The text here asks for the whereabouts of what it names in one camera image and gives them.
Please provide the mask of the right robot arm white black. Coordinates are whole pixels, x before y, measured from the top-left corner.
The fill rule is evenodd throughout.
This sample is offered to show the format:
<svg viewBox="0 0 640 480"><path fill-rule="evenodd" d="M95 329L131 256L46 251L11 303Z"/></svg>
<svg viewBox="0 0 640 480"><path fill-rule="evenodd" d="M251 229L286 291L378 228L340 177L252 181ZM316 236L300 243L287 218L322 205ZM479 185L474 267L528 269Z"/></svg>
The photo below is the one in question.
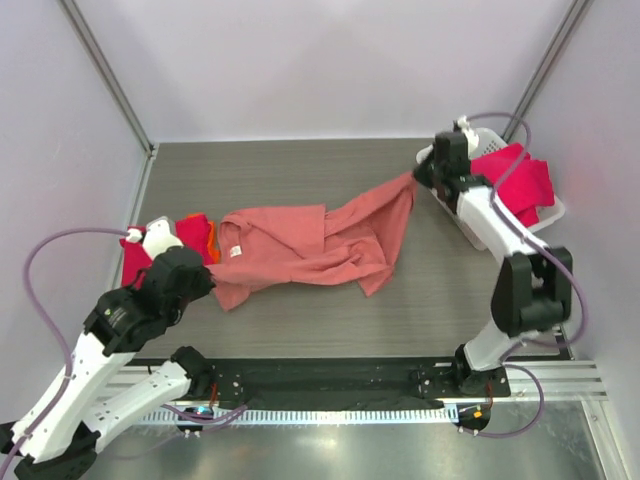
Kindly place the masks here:
<svg viewBox="0 0 640 480"><path fill-rule="evenodd" d="M552 249L533 236L503 206L492 184L472 174L469 136L462 130L437 134L413 176L500 266L490 320L457 348L450 372L457 392L480 396L521 344L568 320L572 256L567 249Z"/></svg>

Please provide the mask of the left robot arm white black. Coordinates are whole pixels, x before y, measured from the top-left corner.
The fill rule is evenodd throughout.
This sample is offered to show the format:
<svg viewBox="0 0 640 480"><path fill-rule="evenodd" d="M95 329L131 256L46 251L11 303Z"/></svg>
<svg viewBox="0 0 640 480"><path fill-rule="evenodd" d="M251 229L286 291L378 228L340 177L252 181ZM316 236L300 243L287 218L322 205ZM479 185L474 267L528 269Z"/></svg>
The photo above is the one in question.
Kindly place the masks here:
<svg viewBox="0 0 640 480"><path fill-rule="evenodd" d="M109 381L150 340L182 318L213 287L200 254L174 246L159 254L140 285L104 293L63 368L24 417L1 427L1 451L18 457L19 479L79 479L120 433L161 405L205 397L215 381L211 364L180 347L146 379L100 398Z"/></svg>

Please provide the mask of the salmon pink t-shirt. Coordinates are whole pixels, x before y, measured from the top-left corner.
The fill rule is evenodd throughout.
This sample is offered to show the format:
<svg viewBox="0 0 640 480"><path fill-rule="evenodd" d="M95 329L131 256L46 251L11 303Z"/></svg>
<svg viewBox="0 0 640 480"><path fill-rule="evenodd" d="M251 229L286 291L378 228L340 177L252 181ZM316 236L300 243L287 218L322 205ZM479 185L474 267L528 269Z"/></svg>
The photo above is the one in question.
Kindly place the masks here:
<svg viewBox="0 0 640 480"><path fill-rule="evenodd" d="M413 209L411 173L370 189L345 205L253 207L219 226L219 263L210 271L225 311L259 290L299 283L357 282L367 296L392 278Z"/></svg>

